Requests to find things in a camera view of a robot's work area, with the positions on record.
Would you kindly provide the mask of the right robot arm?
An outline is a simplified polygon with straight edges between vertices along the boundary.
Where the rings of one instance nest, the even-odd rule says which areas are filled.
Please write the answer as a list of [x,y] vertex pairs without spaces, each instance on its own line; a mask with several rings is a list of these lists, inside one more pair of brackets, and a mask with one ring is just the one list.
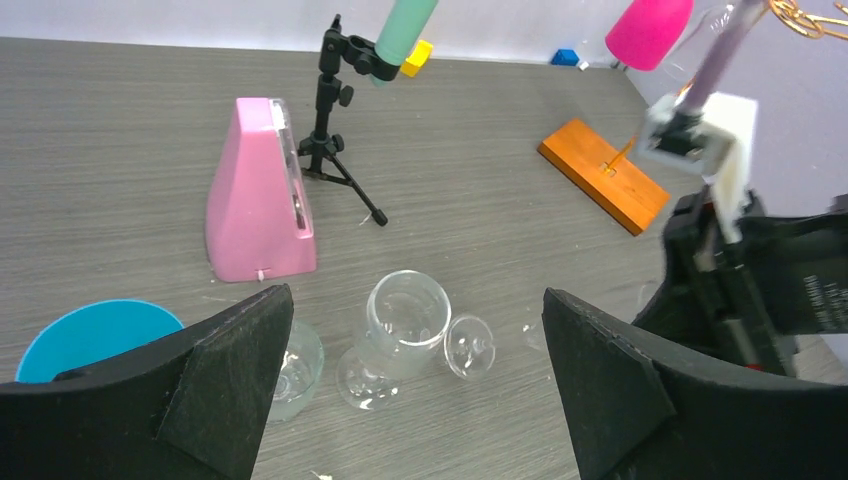
[[705,355],[796,374],[798,335],[847,331],[847,198],[810,217],[769,217],[754,191],[724,239],[707,190],[680,198],[662,242],[665,275],[635,326]]

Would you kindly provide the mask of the clear tall wine glass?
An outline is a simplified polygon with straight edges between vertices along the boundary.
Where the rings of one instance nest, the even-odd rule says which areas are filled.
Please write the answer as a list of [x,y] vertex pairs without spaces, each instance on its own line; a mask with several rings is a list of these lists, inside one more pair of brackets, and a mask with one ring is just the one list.
[[689,81],[715,40],[726,29],[735,8],[735,1],[717,1],[694,13],[681,37],[661,62],[658,68],[661,79],[678,86]]

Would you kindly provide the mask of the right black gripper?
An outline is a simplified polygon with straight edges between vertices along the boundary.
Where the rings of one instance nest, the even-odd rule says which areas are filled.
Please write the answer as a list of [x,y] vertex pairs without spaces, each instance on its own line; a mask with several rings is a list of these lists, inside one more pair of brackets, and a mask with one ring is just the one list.
[[742,223],[755,236],[740,244],[725,240],[706,190],[678,200],[661,236],[664,278],[632,324],[718,360],[794,375],[797,341],[777,331],[745,257],[800,219],[770,217],[754,191],[746,195]]

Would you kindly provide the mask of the clear flute wine glass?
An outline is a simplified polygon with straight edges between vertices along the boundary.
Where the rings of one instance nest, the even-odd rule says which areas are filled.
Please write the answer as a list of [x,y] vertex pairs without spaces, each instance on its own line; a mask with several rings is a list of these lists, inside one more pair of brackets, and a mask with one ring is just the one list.
[[484,319],[461,314],[451,320],[443,338],[442,363],[459,379],[478,382],[489,374],[501,350],[512,352],[519,348],[547,352],[541,320],[524,324],[508,335],[496,335]]

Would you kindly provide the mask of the clear ribbed wine glass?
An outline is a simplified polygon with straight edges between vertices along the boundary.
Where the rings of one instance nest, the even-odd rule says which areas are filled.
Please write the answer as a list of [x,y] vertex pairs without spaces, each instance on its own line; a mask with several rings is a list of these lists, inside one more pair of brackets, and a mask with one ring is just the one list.
[[295,320],[274,390],[268,423],[285,422],[313,398],[325,360],[323,343],[306,322]]

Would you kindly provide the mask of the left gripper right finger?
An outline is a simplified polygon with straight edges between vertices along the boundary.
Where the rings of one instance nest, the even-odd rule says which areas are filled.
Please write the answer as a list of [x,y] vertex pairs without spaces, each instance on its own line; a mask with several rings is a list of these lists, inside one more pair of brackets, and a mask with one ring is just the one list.
[[718,360],[558,289],[548,353],[584,479],[843,479],[847,389]]

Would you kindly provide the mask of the blue wine glass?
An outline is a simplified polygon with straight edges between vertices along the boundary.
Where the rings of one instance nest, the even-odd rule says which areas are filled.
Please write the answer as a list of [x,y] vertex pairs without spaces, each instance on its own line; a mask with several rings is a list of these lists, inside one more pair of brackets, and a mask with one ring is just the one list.
[[22,356],[15,380],[50,382],[62,372],[123,354],[183,328],[169,310],[143,300],[85,305],[39,332]]

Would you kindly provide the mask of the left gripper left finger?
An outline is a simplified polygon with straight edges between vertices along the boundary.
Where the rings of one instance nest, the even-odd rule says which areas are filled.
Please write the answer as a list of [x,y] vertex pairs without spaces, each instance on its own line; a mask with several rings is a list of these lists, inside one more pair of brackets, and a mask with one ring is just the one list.
[[1,387],[5,479],[248,479],[291,331],[273,285],[47,383]]

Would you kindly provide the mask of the pink wine glass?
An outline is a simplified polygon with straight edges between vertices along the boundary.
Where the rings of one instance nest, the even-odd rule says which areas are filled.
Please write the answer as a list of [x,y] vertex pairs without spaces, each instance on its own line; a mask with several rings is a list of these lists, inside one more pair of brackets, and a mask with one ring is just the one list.
[[693,0],[635,0],[605,36],[610,53],[639,71],[654,70],[691,18]]

